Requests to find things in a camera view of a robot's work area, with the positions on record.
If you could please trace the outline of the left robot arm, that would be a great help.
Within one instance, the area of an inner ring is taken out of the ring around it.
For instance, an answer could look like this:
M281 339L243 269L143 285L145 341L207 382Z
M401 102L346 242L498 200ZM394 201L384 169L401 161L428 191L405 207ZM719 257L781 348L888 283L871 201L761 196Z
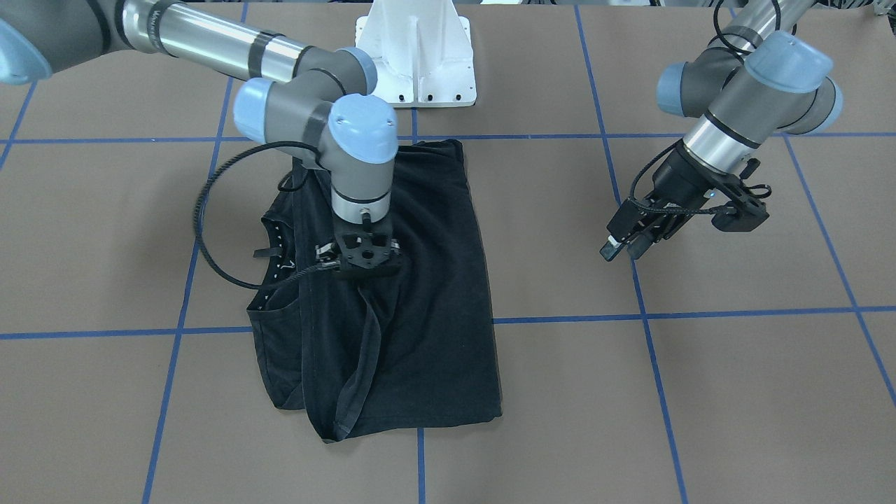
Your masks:
M843 92L828 55L796 36L811 1L749 1L726 27L715 26L691 62L666 67L658 107L695 126L653 157L609 220L601 248L640 258L694 215L721 232L752 232L768 219L768 185L748 185L755 151L775 133L820 133L841 114Z

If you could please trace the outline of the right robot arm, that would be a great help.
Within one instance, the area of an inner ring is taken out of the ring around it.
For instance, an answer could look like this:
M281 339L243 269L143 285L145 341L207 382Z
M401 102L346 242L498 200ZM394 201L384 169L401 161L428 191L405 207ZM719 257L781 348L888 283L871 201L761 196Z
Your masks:
M389 217L397 118L374 96L358 48L329 51L206 13L183 1L3 1L2 82L30 84L119 50L161 54L242 81L232 110L262 152L330 175L333 241L308 271L390 277L400 245Z

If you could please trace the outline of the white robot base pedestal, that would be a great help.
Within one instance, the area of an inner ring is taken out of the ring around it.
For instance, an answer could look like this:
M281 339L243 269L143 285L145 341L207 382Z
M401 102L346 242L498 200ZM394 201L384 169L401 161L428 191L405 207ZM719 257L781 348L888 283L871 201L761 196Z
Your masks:
M374 95L395 108L477 101L470 22L452 1L374 1L355 43L377 68Z

